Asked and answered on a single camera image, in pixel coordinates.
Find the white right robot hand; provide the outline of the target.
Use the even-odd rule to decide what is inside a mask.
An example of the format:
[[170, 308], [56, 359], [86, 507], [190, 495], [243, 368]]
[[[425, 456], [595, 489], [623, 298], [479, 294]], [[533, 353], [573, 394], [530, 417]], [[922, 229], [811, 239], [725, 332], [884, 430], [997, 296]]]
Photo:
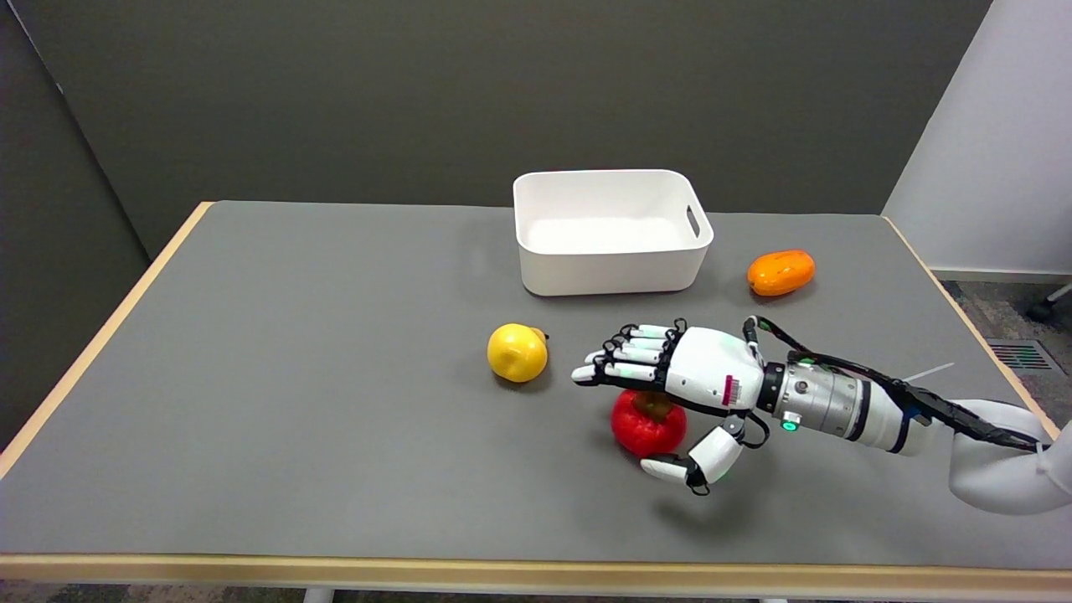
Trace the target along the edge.
[[627, 324], [590, 353], [570, 378], [579, 386], [614, 386], [665, 399], [674, 407], [719, 417], [720, 424], [685, 454], [640, 455], [647, 476], [708, 496], [738, 461], [745, 425], [758, 408], [766, 363], [754, 333], [744, 338], [678, 319], [672, 326]]

